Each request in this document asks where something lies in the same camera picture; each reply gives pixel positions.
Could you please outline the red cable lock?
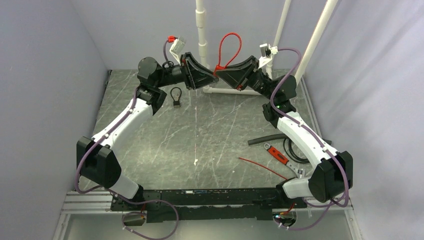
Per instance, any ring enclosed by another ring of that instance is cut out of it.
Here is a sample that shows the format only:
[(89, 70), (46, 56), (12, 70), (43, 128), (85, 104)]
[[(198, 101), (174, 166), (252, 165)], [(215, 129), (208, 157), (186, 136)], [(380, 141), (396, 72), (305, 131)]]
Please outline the red cable lock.
[(242, 46), (243, 41), (238, 33), (226, 33), (218, 45), (217, 63), (214, 67), (213, 74), (216, 75), (217, 70), (229, 66), (239, 55)]
[(248, 163), (251, 163), (251, 164), (254, 164), (254, 165), (258, 166), (258, 167), (261, 167), (261, 168), (263, 168), (263, 169), (265, 169), (265, 170), (267, 170), (267, 171), (271, 172), (272, 174), (274, 174), (274, 175), (276, 175), (276, 176), (278, 176), (278, 177), (282, 178), (283, 180), (288, 180), (288, 178), (284, 177), (283, 175), (281, 175), (281, 174), (279, 174), (279, 173), (275, 172), (274, 170), (272, 170), (272, 169), (270, 169), (270, 168), (268, 168), (268, 167), (266, 167), (266, 166), (264, 166), (264, 165), (262, 165), (262, 164), (260, 164), (260, 163), (257, 163), (257, 162), (255, 162), (255, 161), (252, 161), (252, 160), (249, 160), (249, 159), (246, 159), (246, 158), (243, 158), (243, 157), (238, 157), (238, 159), (239, 159), (239, 160), (242, 160), (242, 161), (245, 161), (245, 162), (248, 162)]

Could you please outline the black cable lock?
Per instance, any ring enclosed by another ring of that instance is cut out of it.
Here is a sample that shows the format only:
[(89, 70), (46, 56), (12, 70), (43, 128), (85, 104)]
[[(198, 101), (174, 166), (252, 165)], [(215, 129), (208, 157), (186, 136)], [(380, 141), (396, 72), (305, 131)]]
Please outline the black cable lock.
[(176, 86), (176, 87), (173, 87), (170, 90), (170, 96), (171, 96), (174, 108), (180, 108), (181, 107), (181, 102), (180, 102), (181, 94), (182, 94), (182, 90), (181, 90), (180, 87)]

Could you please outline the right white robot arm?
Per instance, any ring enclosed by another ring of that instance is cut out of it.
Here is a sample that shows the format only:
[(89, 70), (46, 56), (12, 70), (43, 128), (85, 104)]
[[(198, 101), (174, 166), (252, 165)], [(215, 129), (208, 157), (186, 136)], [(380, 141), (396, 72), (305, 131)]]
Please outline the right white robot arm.
[(353, 158), (326, 143), (301, 118), (290, 100), (296, 96), (297, 81), (290, 73), (272, 80), (262, 71), (259, 61), (247, 60), (218, 69), (215, 75), (233, 89), (251, 88), (270, 100), (262, 106), (265, 119), (285, 134), (308, 159), (311, 176), (294, 178), (282, 184), (275, 194), (276, 203), (289, 207), (295, 198), (315, 198), (321, 203), (332, 201), (345, 207), (353, 181)]

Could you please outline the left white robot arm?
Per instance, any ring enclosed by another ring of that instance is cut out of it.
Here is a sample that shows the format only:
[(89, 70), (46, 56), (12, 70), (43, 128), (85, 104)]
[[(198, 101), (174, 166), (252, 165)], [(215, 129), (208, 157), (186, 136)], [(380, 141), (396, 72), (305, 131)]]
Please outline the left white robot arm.
[(81, 137), (76, 144), (76, 176), (74, 188), (80, 194), (91, 192), (79, 187), (85, 177), (113, 195), (124, 199), (131, 210), (144, 203), (144, 188), (128, 178), (120, 166), (116, 152), (130, 135), (162, 107), (167, 93), (161, 88), (184, 83), (196, 90), (218, 81), (213, 72), (197, 62), (190, 52), (180, 57), (180, 64), (171, 61), (159, 64), (153, 57), (138, 63), (139, 85), (124, 110), (103, 130), (92, 137)]

